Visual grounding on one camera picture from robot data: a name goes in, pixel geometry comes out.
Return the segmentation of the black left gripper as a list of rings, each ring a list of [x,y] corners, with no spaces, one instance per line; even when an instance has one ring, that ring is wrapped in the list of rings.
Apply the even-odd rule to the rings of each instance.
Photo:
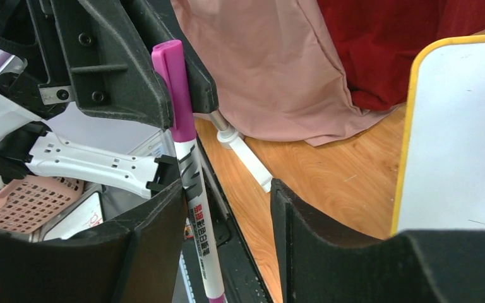
[[[169,92],[120,1],[0,1],[0,94],[43,119],[69,104],[98,118],[172,126]]]

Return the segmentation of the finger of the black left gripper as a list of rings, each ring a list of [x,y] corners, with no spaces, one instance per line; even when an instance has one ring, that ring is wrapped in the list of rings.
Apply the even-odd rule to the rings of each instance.
[[[210,114],[219,108],[212,75],[183,33],[169,0],[122,0],[121,4],[149,50],[169,40],[180,40],[194,113]]]

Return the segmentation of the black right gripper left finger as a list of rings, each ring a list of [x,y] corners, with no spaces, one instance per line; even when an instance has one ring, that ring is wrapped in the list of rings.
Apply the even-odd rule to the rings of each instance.
[[[69,239],[0,232],[0,302],[170,302],[186,221],[181,181]]]

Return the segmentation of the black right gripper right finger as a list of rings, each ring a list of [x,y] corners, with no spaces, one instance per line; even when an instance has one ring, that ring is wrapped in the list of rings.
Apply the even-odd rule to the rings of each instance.
[[[381,240],[272,181],[284,302],[485,302],[485,230],[407,230]]]

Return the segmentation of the white purple whiteboard marker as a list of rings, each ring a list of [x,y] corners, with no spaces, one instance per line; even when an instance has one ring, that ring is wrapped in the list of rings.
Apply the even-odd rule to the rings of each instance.
[[[153,68],[165,81],[172,100],[174,124],[171,135],[205,295],[209,302],[225,302],[224,281],[201,168],[183,43],[180,40],[162,42],[153,47],[151,57]]]

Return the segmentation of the yellow-framed whiteboard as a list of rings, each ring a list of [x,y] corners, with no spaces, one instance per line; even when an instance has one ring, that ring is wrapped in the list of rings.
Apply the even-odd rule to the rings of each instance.
[[[485,230],[485,35],[412,64],[391,232],[414,229]]]

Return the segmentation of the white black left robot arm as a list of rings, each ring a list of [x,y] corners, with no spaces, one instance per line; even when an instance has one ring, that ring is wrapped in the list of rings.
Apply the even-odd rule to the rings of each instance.
[[[200,187],[193,114],[215,82],[169,1],[0,1],[0,175],[70,177],[151,198],[159,162],[72,143],[45,121],[90,117],[169,129],[187,192]]]

